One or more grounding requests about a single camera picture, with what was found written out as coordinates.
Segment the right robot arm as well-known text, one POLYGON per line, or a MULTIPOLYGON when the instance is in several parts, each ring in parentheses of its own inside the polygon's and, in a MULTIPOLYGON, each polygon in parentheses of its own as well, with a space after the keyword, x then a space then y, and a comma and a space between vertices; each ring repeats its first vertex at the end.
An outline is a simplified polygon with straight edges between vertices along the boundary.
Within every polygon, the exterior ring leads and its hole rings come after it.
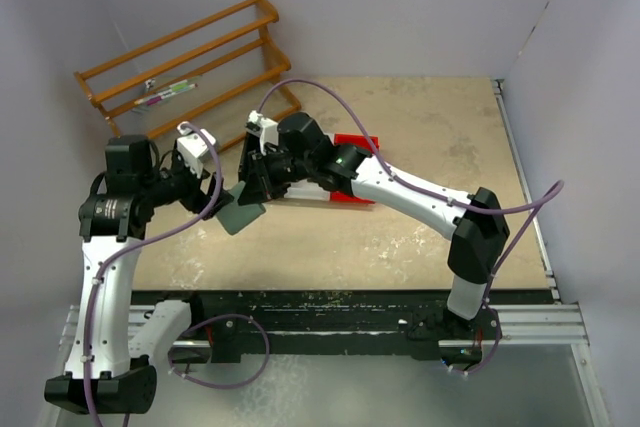
POLYGON ((465 321, 476 317, 510 235, 494 192, 480 188, 470 194, 398 170, 375 155, 374 144, 336 142, 305 112, 274 121, 253 111, 246 131, 238 169, 245 184, 240 204, 309 200, 322 191, 409 216, 450 243, 448 311, 465 321))

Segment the green card holder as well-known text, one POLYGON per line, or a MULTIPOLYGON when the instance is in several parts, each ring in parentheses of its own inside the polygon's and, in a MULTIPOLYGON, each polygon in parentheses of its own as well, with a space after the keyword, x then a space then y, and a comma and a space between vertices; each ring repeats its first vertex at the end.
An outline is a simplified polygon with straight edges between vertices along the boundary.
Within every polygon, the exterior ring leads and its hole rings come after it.
POLYGON ((231 188, 228 193, 232 196, 232 201, 222 207, 215 215, 229 235, 238 234, 266 212, 266 208, 262 204, 239 204, 244 188, 244 182, 238 182, 231 188))

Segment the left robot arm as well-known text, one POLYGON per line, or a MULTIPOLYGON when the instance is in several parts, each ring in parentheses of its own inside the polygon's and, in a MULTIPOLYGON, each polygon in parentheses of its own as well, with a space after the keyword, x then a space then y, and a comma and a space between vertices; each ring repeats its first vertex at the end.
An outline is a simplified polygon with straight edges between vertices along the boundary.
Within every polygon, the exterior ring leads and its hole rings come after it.
POLYGON ((174 341, 192 321, 186 301, 165 300, 150 318, 130 331, 133 278, 143 247, 166 239, 147 237, 156 208, 180 203, 201 221, 228 204, 222 177, 209 177, 206 156, 215 157, 216 140, 187 122, 164 169, 156 144, 144 135, 109 140, 105 169, 91 185, 78 218, 82 239, 83 283, 77 327, 62 374, 45 383, 45 400, 68 412, 89 415, 144 414, 157 388, 158 371, 174 341))

